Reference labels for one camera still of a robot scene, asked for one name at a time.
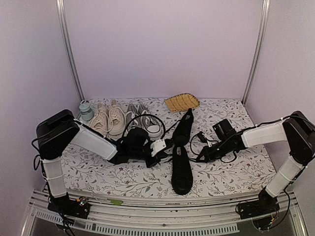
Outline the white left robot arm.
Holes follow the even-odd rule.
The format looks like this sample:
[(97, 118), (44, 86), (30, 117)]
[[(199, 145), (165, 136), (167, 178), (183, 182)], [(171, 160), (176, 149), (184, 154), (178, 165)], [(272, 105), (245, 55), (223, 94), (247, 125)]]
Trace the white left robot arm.
[(33, 168), (42, 168), (43, 178), (48, 184), (48, 209), (61, 215), (81, 218), (87, 218), (91, 206), (85, 197), (70, 199), (66, 190), (61, 156), (68, 145), (91, 151), (114, 165), (140, 159), (150, 168), (167, 157), (165, 150), (173, 144), (171, 139), (164, 137), (152, 141), (148, 132), (139, 127), (124, 129), (122, 137), (116, 141), (110, 140), (75, 119), (67, 109), (41, 122), (36, 128), (36, 135), (31, 142), (32, 147), (37, 150)]

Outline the black canvas sneaker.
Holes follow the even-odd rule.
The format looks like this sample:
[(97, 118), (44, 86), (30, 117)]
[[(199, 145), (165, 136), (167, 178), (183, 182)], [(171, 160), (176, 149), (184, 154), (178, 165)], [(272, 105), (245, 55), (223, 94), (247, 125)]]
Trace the black canvas sneaker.
[(172, 151), (172, 177), (171, 185), (178, 195), (187, 194), (193, 184), (193, 175), (184, 146), (174, 146)]
[(192, 108), (189, 108), (173, 132), (172, 141), (175, 146), (185, 146), (189, 142), (193, 122)]

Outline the black front canvas sneaker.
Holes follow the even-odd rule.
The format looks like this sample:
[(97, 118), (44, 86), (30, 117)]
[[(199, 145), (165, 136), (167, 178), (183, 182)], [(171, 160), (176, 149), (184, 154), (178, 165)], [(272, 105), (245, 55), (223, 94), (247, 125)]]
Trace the black front canvas sneaker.
[(172, 177), (171, 185), (178, 195), (187, 194), (193, 184), (193, 175), (184, 146), (174, 146), (172, 151)]

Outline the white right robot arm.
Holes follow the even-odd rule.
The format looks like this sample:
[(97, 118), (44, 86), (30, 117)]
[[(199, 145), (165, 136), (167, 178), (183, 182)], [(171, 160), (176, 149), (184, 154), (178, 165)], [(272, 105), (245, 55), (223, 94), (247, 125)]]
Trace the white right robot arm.
[(259, 192), (258, 199), (239, 203), (236, 212), (241, 219), (276, 212), (277, 197), (292, 184), (315, 157), (315, 126), (300, 111), (275, 121), (236, 131), (226, 119), (213, 126), (219, 142), (206, 145), (197, 162), (210, 162), (260, 145), (287, 143), (289, 154), (272, 180)]

